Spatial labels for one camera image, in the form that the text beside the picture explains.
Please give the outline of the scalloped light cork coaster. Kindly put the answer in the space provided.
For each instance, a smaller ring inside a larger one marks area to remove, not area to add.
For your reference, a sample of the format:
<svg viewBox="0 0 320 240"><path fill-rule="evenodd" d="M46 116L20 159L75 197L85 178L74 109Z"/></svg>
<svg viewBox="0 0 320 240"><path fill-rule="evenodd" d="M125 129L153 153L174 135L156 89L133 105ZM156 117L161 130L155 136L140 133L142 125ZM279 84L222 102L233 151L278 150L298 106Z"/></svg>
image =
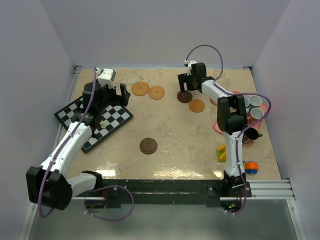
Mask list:
<svg viewBox="0 0 320 240"><path fill-rule="evenodd" d="M131 92L136 96L144 96L149 92L149 85L144 81L135 82L131 87Z"/></svg>

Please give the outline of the light orange wooden coaster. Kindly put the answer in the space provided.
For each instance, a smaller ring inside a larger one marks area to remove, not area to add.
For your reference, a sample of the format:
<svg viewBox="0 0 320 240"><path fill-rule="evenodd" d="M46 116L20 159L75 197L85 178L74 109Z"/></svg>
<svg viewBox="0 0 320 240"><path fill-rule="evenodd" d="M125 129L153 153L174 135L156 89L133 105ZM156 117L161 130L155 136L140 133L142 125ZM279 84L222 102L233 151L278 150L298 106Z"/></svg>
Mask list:
<svg viewBox="0 0 320 240"><path fill-rule="evenodd" d="M188 103L189 109L194 113L200 113L205 109L205 103L200 99L192 99Z"/></svg>

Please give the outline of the round light cork coaster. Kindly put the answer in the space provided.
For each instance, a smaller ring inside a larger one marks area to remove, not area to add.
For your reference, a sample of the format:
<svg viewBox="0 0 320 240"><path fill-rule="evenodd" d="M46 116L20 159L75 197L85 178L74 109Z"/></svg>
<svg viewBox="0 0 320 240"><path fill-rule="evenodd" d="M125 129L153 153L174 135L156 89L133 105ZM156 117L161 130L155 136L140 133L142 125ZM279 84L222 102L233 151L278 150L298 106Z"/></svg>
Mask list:
<svg viewBox="0 0 320 240"><path fill-rule="evenodd" d="M165 89L161 86L152 86L149 88L148 96L153 100L159 100L165 95Z"/></svg>

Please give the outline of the dark brown wooden coaster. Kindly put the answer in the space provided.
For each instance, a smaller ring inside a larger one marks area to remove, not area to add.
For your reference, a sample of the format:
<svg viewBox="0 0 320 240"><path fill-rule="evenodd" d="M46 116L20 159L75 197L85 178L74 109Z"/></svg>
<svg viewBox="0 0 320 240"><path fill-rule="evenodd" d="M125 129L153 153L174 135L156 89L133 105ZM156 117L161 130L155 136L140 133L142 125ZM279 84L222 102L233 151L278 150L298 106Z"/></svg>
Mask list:
<svg viewBox="0 0 320 240"><path fill-rule="evenodd" d="M139 144L140 151L146 155L153 154L157 148L158 143L151 137L144 138Z"/></svg>

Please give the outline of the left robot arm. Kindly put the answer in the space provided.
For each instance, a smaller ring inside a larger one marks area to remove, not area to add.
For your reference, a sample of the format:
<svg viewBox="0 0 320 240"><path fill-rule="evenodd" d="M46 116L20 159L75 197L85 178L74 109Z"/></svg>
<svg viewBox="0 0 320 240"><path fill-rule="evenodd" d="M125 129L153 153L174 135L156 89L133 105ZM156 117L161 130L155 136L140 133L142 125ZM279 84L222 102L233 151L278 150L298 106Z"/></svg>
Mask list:
<svg viewBox="0 0 320 240"><path fill-rule="evenodd" d="M26 172L30 202L62 211L73 197L84 192L99 196L103 192L104 184L100 173L85 170L72 178L67 178L67 173L86 142L92 137L101 139L97 131L104 113L111 111L109 118L111 122L116 122L117 127L125 120L114 108L126 113L124 107L128 105L131 94L124 83L119 86L120 95L116 88L102 86L97 81L84 86L82 96L72 103L72 110L64 114L71 118L61 142L40 166L31 166Z"/></svg>

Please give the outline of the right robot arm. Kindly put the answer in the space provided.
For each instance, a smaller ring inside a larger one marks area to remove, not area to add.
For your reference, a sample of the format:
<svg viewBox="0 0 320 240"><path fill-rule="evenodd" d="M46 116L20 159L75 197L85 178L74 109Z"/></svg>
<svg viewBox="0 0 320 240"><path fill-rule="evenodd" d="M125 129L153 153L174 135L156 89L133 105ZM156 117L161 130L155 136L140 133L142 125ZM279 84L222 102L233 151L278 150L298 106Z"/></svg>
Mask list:
<svg viewBox="0 0 320 240"><path fill-rule="evenodd" d="M177 76L180 91L199 91L217 104L217 124L225 140L226 165L223 179L215 191L221 197L233 197L246 183L242 164L243 130L248 126L245 99L223 88L212 76L207 76L204 63L186 60L184 66L187 72Z"/></svg>

